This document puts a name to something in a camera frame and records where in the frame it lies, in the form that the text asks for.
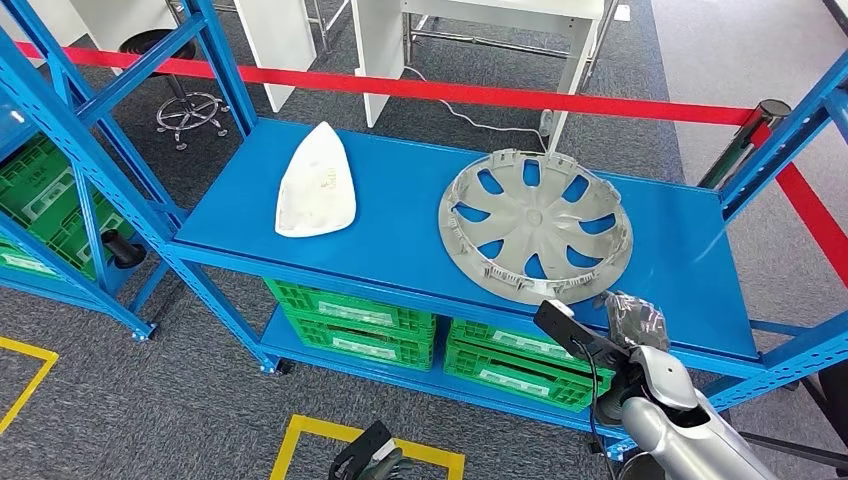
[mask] white plastic object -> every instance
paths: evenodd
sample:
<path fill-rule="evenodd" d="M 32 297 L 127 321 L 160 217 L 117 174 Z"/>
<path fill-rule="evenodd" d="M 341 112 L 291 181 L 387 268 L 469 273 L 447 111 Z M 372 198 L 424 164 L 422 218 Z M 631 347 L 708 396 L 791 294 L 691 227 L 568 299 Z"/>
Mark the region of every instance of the white plastic object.
<path fill-rule="evenodd" d="M 581 183 L 582 191 L 566 195 Z M 603 292 L 624 273 L 633 247 L 618 191 L 557 152 L 499 150 L 467 166 L 442 196 L 439 233 L 474 283 L 529 305 Z"/>
<path fill-rule="evenodd" d="M 312 237 L 341 230 L 356 216 L 353 177 L 344 145 L 321 122 L 298 145 L 280 182 L 274 231 Z"/>

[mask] red barrier tape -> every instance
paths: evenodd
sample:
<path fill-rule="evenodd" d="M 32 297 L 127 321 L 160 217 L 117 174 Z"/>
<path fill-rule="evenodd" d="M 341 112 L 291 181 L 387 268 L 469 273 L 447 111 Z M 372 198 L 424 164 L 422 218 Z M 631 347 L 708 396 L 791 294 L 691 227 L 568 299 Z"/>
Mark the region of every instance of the red barrier tape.
<path fill-rule="evenodd" d="M 777 183 L 842 283 L 848 287 L 848 236 L 794 164 L 790 163 L 777 174 Z"/>
<path fill-rule="evenodd" d="M 17 44 L 27 57 L 41 58 L 31 43 L 17 42 Z M 87 48 L 66 47 L 64 50 L 72 62 L 97 67 L 127 68 L 139 58 L 139 55 Z M 209 64 L 199 60 L 168 59 L 156 71 L 190 77 L 215 78 Z M 248 66 L 240 66 L 239 73 L 242 79 L 249 83 L 273 83 L 337 92 L 375 93 L 534 110 L 550 108 L 572 113 L 719 125 L 742 125 L 753 111 L 745 108 L 567 95 L 533 90 L 356 77 L 337 73 L 297 72 Z M 760 146 L 770 133 L 767 127 L 760 128 L 754 132 L 751 141 L 754 145 Z M 848 237 L 845 232 L 794 165 L 790 164 L 786 167 L 777 176 L 777 182 L 821 247 L 825 257 L 833 265 L 843 283 L 848 286 Z"/>
<path fill-rule="evenodd" d="M 41 58 L 32 44 L 24 42 L 17 42 L 17 44 L 27 57 Z M 72 62 L 97 67 L 127 68 L 139 58 L 139 55 L 129 53 L 105 52 L 88 48 L 65 47 L 64 50 Z M 166 60 L 156 71 L 189 77 L 215 78 L 209 64 L 200 60 L 172 58 Z M 445 100 L 533 110 L 549 108 L 572 113 L 718 125 L 742 125 L 752 112 L 747 108 L 568 95 L 420 80 L 357 77 L 340 73 L 297 72 L 247 66 L 240 66 L 239 73 L 242 79 L 249 83 L 273 83 L 337 92 L 376 93 L 423 100 Z"/>

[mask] green crate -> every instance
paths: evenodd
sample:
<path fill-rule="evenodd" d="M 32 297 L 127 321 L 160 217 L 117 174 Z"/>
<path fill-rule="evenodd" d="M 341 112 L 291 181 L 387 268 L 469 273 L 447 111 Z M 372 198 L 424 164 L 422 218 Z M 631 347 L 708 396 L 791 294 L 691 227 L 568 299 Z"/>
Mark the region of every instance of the green crate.
<path fill-rule="evenodd" d="M 115 207 L 100 192 L 94 192 L 92 195 L 92 206 L 100 224 L 100 232 L 114 228 L 127 239 L 135 234 L 132 225 L 118 214 Z M 77 207 L 54 230 L 55 233 L 47 240 L 47 245 L 76 269 L 93 279 L 94 262 L 91 261 L 91 245 L 88 243 L 82 209 Z M 112 257 L 108 250 L 104 251 L 104 254 L 107 260 Z"/>
<path fill-rule="evenodd" d="M 432 338 L 429 341 L 410 340 L 353 330 L 322 322 L 324 317 L 309 313 L 287 316 L 307 346 L 416 370 L 429 370 L 433 365 Z"/>
<path fill-rule="evenodd" d="M 56 274 L 47 265 L 22 252 L 14 245 L 0 241 L 0 267 L 21 270 L 27 273 L 55 278 Z"/>
<path fill-rule="evenodd" d="M 317 288 L 265 278 L 265 284 L 286 311 L 317 313 L 355 322 L 360 328 L 380 326 L 397 329 L 407 337 L 432 337 L 436 316 L 408 308 L 394 307 L 363 298 L 325 292 Z"/>
<path fill-rule="evenodd" d="M 572 357 L 551 338 L 542 335 L 527 335 L 460 319 L 451 321 L 451 335 L 457 340 L 481 347 L 575 368 L 582 372 L 590 371 L 588 363 Z"/>
<path fill-rule="evenodd" d="M 0 209 L 26 228 L 37 223 L 33 233 L 49 236 L 49 229 L 79 206 L 74 186 L 62 152 L 47 137 L 36 136 L 0 168 Z"/>
<path fill-rule="evenodd" d="M 592 375 L 448 336 L 445 373 L 579 412 L 592 403 Z M 598 395 L 610 388 L 612 372 L 598 372 Z"/>

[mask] yellow floor marking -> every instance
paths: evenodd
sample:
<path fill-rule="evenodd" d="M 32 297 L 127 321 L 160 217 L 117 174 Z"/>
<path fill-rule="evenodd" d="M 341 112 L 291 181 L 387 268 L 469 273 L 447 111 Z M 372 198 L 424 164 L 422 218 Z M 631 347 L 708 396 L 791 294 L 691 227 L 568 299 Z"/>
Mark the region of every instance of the yellow floor marking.
<path fill-rule="evenodd" d="M 36 373 L 35 376 L 32 377 L 32 380 L 29 381 L 29 384 L 27 384 L 26 388 L 24 388 L 24 391 L 18 399 L 15 400 L 15 403 L 12 404 L 12 408 L 6 412 L 6 415 L 4 415 L 2 419 L 0 419 L 0 434 L 2 434 L 3 431 L 6 430 L 6 427 L 8 427 L 9 424 L 12 423 L 12 420 L 14 420 L 14 418 L 18 415 L 18 412 L 21 411 L 21 408 L 23 408 L 27 400 L 29 400 L 29 397 L 32 395 L 32 392 L 35 391 L 35 388 L 38 387 L 38 384 L 44 380 L 47 372 L 50 371 L 50 368 L 59 358 L 59 355 L 55 352 L 51 352 L 50 350 L 27 345 L 26 343 L 21 343 L 6 337 L 0 337 L 0 348 L 6 348 L 13 352 L 22 353 L 24 355 L 29 355 L 30 357 L 44 360 L 44 363 L 41 365 L 38 373 Z"/>
<path fill-rule="evenodd" d="M 350 443 L 362 432 L 361 429 L 347 425 L 339 425 L 304 415 L 292 415 L 289 426 L 286 428 L 286 435 L 283 437 L 283 443 L 280 445 L 277 461 L 274 462 L 274 468 L 271 470 L 271 480 L 284 480 L 286 478 L 286 472 L 289 469 L 301 433 L 311 433 Z M 445 467 L 448 470 L 447 480 L 462 480 L 465 470 L 465 455 L 397 438 L 395 444 L 403 449 L 405 457 Z"/>

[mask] stanchion post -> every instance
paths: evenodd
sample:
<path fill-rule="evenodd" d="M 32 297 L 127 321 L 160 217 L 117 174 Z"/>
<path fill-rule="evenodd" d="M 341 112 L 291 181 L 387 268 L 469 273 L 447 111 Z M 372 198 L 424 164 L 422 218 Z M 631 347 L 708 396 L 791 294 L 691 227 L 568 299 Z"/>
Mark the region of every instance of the stanchion post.
<path fill-rule="evenodd" d="M 774 129 L 791 111 L 792 108 L 781 100 L 767 99 L 761 101 L 757 108 L 751 112 L 745 124 L 739 127 L 739 130 L 733 135 L 730 145 L 724 149 L 718 160 L 698 182 L 698 186 L 703 188 L 721 187 L 755 150 L 751 142 L 754 133 L 763 125 L 769 129 Z"/>

